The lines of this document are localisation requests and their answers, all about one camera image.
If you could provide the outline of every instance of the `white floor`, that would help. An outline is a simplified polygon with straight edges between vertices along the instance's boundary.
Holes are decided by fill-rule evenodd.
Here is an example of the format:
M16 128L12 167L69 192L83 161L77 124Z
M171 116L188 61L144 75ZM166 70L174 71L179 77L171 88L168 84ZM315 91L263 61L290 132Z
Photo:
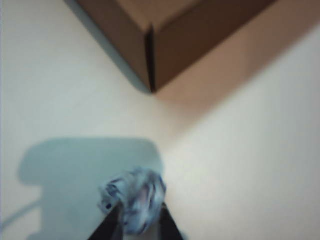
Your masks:
M1 10L3 240L87 239L97 185L135 165L188 240L320 239L320 1L277 2L156 95L73 1Z

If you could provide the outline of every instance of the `cardboard box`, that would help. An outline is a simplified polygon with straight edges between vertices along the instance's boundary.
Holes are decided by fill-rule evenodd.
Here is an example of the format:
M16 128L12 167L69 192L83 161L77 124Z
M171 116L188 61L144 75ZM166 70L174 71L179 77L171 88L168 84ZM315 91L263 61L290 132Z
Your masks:
M275 0L78 0L156 91Z

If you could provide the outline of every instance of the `white surface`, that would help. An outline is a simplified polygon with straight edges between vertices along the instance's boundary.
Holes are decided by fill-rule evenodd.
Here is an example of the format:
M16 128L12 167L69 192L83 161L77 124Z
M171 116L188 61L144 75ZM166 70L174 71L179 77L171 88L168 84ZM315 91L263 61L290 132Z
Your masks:
M189 240L320 239L320 1L274 4L156 95L68 2L2 1L3 240L87 239L132 165L163 172Z

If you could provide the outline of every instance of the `beige surface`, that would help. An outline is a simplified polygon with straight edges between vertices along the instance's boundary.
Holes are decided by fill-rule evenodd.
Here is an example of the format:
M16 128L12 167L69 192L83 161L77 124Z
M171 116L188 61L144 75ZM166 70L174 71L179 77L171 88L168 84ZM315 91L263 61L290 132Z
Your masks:
M85 240L132 165L163 172L189 240L319 239L320 1L278 2L157 95L76 5L1 3L1 239Z

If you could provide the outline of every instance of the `gray fabric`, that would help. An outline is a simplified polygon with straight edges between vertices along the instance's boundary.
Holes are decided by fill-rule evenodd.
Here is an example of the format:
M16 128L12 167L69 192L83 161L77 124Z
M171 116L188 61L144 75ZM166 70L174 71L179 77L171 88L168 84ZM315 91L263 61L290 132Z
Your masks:
M121 202L124 233L140 235L159 219L167 188L158 173L138 167L112 177L99 190L100 209L109 214Z

